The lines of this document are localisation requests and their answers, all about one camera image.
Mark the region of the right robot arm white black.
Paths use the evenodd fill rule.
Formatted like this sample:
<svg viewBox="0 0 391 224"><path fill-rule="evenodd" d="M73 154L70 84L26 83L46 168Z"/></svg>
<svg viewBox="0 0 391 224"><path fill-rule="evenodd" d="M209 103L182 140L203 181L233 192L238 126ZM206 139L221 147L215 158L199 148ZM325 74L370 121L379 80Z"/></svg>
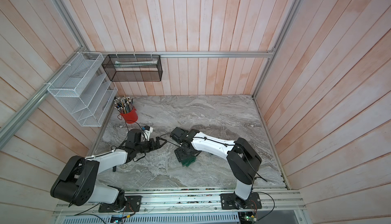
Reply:
<svg viewBox="0 0 391 224"><path fill-rule="evenodd" d="M261 209L258 193L253 192L253 183L262 163L261 157L244 138L224 140L206 135L198 130L175 128L170 138L180 145L175 155L183 166L189 166L201 152L207 152L227 161L237 179L233 193L220 194L224 210Z"/></svg>

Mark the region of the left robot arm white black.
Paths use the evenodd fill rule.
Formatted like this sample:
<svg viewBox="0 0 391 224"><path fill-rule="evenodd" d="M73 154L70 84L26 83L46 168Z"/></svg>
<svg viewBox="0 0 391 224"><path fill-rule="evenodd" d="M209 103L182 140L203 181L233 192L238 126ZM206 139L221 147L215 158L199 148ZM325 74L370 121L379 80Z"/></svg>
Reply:
<svg viewBox="0 0 391 224"><path fill-rule="evenodd" d="M137 154L146 155L160 149L168 141L161 137L150 138L150 130L132 129L124 141L109 152L88 157L71 157L54 182L50 195L70 205L85 203L109 205L119 212L126 208L123 189L96 184L97 176L109 169L134 161Z"/></svg>

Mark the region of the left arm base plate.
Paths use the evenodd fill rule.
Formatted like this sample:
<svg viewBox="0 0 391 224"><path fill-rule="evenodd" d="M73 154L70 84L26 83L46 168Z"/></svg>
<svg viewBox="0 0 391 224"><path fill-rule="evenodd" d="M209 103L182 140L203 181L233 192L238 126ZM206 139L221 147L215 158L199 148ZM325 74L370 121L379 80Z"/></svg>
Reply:
<svg viewBox="0 0 391 224"><path fill-rule="evenodd" d="M119 197L113 204L100 204L99 213L110 213L110 212L139 212L141 205L141 195L125 195Z"/></svg>

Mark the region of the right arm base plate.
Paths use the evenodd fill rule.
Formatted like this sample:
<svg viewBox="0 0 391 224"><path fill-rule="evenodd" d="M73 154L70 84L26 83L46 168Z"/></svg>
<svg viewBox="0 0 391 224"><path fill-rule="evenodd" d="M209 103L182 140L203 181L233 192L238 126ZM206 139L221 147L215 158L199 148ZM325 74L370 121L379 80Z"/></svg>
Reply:
<svg viewBox="0 0 391 224"><path fill-rule="evenodd" d="M259 194L252 192L247 200L242 200L234 193L222 193L220 195L223 210L261 209L262 204Z"/></svg>

